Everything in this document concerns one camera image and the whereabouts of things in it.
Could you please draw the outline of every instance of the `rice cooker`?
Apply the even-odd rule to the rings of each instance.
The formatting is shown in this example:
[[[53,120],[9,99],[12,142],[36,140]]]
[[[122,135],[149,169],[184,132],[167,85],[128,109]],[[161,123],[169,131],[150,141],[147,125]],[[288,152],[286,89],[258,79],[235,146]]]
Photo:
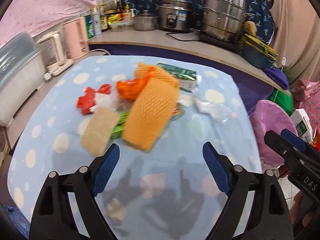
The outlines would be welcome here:
[[[190,31],[190,2],[186,0],[162,0],[159,11],[159,29],[182,33]]]

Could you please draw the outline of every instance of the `countertop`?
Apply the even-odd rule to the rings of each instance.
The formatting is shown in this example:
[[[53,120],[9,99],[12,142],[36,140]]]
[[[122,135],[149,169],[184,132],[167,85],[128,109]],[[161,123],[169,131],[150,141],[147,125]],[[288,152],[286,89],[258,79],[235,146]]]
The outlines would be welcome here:
[[[161,30],[149,32],[139,32],[132,29],[124,32],[108,31],[89,39],[89,44],[138,45],[192,54],[241,70],[290,95],[288,90],[283,90],[262,70],[255,68],[238,54],[203,42],[177,41],[165,34],[166,32]],[[195,33],[175,34],[175,37],[181,40],[198,39]]]

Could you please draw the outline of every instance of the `white storage box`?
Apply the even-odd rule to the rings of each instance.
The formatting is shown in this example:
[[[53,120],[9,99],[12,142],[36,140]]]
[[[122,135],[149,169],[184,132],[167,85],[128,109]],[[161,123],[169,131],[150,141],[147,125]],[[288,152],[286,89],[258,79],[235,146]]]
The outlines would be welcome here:
[[[45,68],[39,48],[28,33],[20,33],[0,49],[0,125],[13,116],[44,84]]]
[[[313,131],[307,112],[303,108],[296,109],[290,118],[296,127],[298,137],[307,143],[311,143],[313,141]]]

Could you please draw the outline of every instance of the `tablecloth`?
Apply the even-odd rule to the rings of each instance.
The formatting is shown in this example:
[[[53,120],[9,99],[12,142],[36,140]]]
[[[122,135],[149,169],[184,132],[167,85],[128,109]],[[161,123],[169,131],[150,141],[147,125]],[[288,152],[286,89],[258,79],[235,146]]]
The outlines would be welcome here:
[[[167,64],[197,71],[203,98],[225,102],[232,110],[225,123],[197,112],[191,93],[182,91],[185,114],[168,123],[150,152],[134,150],[122,139],[120,159],[105,190],[96,197],[118,239],[205,239],[227,197],[202,157],[210,141],[220,154],[248,171],[261,172],[258,148],[247,112],[231,76],[213,68],[159,57],[89,57],[52,88],[32,115],[15,149],[8,188],[28,220],[50,171],[75,172],[93,157],[80,144],[90,116],[75,108],[83,89],[131,79],[138,62]],[[74,194],[70,205],[79,232],[88,235]],[[244,230],[253,194],[249,194],[236,234]]]

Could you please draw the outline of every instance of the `green bag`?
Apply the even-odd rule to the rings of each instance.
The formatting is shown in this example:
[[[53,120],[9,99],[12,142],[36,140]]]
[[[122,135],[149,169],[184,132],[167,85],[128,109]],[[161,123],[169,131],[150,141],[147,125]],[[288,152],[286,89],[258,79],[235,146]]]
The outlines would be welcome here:
[[[289,92],[290,96],[275,88],[268,100],[276,103],[290,116],[293,113],[293,98],[290,90]]]

